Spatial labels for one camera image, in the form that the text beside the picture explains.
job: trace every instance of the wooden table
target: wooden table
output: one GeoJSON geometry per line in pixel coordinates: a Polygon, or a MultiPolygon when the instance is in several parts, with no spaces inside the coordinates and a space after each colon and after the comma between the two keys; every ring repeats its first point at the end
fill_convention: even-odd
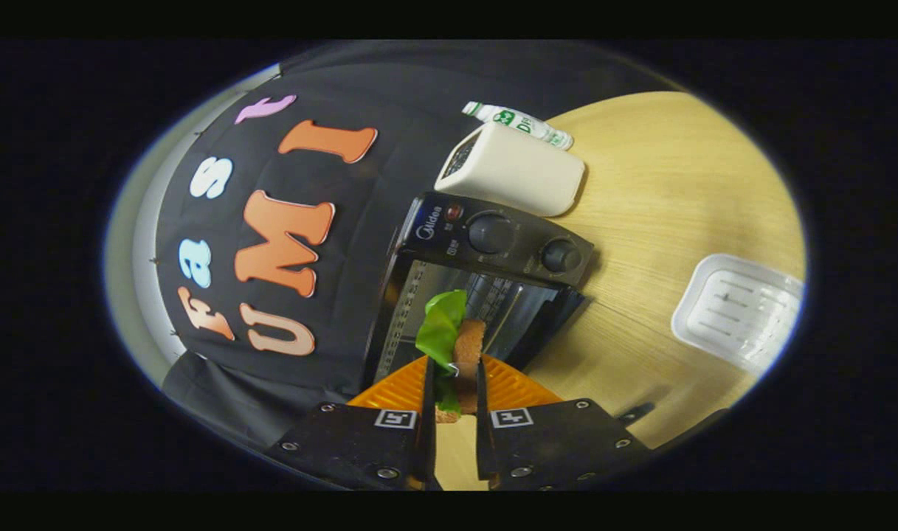
{"type": "MultiPolygon", "coordinates": [[[[553,218],[598,255],[581,292],[590,303],[525,372],[564,400],[610,414],[652,401],[629,427],[654,448],[723,407],[758,378],[685,345],[671,315],[695,266],[729,253],[805,281],[803,229],[765,155],[689,94],[604,100],[549,120],[587,164],[577,202],[553,218]]],[[[440,424],[436,476],[446,490],[486,490],[475,466],[474,417],[440,424]]]]}

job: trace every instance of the orange letter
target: orange letter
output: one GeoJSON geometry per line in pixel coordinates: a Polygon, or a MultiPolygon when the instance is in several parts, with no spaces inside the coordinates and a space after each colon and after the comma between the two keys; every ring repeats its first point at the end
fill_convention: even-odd
{"type": "Polygon", "coordinates": [[[305,120],[284,135],[277,152],[284,155],[292,149],[324,151],[340,155],[344,162],[353,164],[364,158],[376,139],[375,128],[362,128],[360,131],[337,130],[320,128],[313,120],[305,120]]]}
{"type": "Polygon", "coordinates": [[[256,190],[246,202],[245,218],[267,241],[235,253],[235,276],[242,282],[251,278],[274,282],[297,290],[300,296],[314,295],[317,275],[313,269],[283,269],[317,261],[317,253],[289,232],[304,236],[313,246],[324,243],[334,220],[334,205],[321,203],[313,207],[276,201],[262,190],[256,190]]]}
{"type": "Polygon", "coordinates": [[[205,328],[216,333],[226,336],[230,341],[235,341],[235,335],[229,328],[229,322],[226,322],[226,316],[216,312],[214,316],[209,315],[210,307],[207,303],[200,299],[190,299],[190,290],[180,286],[176,293],[179,295],[179,301],[183,303],[183,309],[186,315],[190,317],[190,322],[196,328],[205,328]]]}
{"type": "Polygon", "coordinates": [[[274,339],[274,337],[261,336],[255,330],[249,330],[249,342],[257,350],[271,350],[273,353],[291,354],[292,356],[307,356],[314,352],[314,336],[311,335],[308,327],[296,320],[259,312],[259,310],[246,305],[245,302],[239,305],[239,313],[249,326],[262,323],[294,334],[293,341],[283,341],[274,339]]]}

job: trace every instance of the black toaster oven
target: black toaster oven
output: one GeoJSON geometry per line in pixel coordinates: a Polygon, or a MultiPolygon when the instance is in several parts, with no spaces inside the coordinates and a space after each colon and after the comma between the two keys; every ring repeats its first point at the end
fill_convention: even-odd
{"type": "Polygon", "coordinates": [[[523,369],[583,302],[593,245],[547,219],[497,203],[426,192],[394,231],[363,389],[425,354],[426,302],[465,289],[466,317],[486,322],[483,352],[523,369]]]}

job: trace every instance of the toaster oven knob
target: toaster oven knob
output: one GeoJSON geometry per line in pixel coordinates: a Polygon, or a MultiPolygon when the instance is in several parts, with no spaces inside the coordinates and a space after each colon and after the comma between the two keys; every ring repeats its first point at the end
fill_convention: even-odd
{"type": "Polygon", "coordinates": [[[469,242],[475,251],[495,254],[505,251],[514,241],[514,227],[505,216],[480,215],[469,226],[469,242]]]}
{"type": "Polygon", "coordinates": [[[554,273],[566,273],[579,266],[580,262],[583,262],[583,256],[573,243],[567,240],[554,240],[544,248],[540,262],[544,268],[554,273]]]}

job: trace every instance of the toaster oven glass door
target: toaster oven glass door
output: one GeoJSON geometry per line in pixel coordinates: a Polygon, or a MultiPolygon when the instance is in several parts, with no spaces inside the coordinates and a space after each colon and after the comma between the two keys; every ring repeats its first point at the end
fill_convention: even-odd
{"type": "Polygon", "coordinates": [[[558,293],[552,288],[412,260],[385,329],[374,383],[425,355],[415,347],[415,334],[422,326],[426,302],[454,289],[469,294],[466,318],[486,323],[482,352],[500,360],[507,359],[541,307],[558,293]]]}

